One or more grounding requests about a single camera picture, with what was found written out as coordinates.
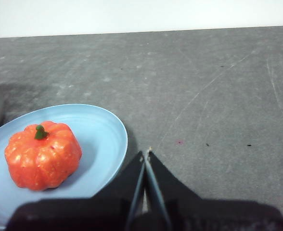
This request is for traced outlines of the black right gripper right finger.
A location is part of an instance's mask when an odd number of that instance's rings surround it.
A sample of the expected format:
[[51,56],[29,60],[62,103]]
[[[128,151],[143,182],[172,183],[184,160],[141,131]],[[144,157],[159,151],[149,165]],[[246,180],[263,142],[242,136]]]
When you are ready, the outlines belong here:
[[246,200],[205,199],[178,180],[149,150],[149,190],[173,231],[283,231],[283,215],[270,205]]

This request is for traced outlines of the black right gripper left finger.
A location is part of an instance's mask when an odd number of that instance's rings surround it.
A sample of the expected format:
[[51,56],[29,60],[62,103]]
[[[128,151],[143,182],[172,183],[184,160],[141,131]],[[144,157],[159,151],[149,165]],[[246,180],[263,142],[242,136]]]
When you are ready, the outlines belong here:
[[138,152],[126,168],[91,198],[44,199],[16,209],[8,231],[123,231],[142,191],[144,159]]

